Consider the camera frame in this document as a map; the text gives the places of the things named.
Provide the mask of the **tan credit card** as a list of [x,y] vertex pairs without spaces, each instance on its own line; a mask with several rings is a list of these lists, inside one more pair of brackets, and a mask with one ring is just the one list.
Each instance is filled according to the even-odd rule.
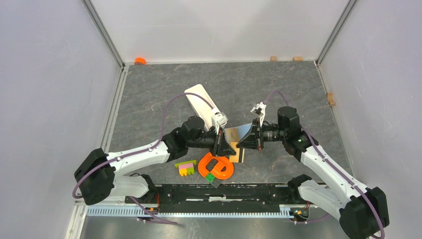
[[239,142],[239,140],[240,140],[238,128],[236,128],[236,127],[226,128],[225,129],[225,135],[226,135],[226,139],[229,143]]

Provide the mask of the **white rectangular tray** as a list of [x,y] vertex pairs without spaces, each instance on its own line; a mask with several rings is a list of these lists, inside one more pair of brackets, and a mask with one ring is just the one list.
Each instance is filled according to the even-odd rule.
[[213,102],[202,84],[194,85],[184,91],[186,97],[197,116],[205,122],[206,131],[212,126],[212,116],[219,112],[219,108]]

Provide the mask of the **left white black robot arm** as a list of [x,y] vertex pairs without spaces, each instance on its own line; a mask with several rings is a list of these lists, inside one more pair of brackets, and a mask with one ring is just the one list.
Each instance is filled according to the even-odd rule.
[[236,152],[226,141],[222,128],[204,131],[205,122],[189,117],[180,127],[151,144],[121,152],[92,150],[74,173],[73,197],[94,205],[109,197],[133,196],[145,203],[156,198],[156,189],[146,176],[128,173],[154,164],[167,163],[185,156],[189,148],[208,149],[213,156],[231,156]]

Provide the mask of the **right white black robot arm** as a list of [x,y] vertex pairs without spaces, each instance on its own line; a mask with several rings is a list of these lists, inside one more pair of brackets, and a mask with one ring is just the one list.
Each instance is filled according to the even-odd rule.
[[266,142],[281,142],[298,162],[311,169],[325,185],[303,174],[288,183],[291,202],[309,201],[339,222],[350,239],[384,239],[390,224],[387,197],[379,187],[370,188],[340,167],[301,125],[297,109],[281,107],[277,123],[265,122],[263,103],[253,107],[255,118],[237,147],[264,149]]

